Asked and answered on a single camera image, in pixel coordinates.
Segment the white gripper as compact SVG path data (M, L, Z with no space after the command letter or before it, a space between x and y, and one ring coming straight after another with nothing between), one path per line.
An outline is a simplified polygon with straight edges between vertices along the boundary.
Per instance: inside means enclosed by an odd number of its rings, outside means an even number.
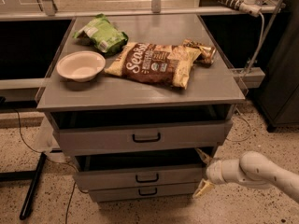
M216 160L206 154L202 149L197 148L200 159L203 163L208 165L206 168L206 176L208 180L202 179L198 188L192 195L194 199L200 198L215 188L215 185L225 184L231 180L230 167L231 162L226 160Z

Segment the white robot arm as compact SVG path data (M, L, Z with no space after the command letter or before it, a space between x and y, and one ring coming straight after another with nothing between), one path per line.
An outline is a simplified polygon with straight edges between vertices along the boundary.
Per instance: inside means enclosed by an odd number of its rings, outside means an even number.
M206 178L200 181L193 198L203 196L216 185L235 183L251 189L274 186L299 203L299 175L281 168L265 155L248 151L238 159L222 160L211 158L200 148L196 151L206 164Z

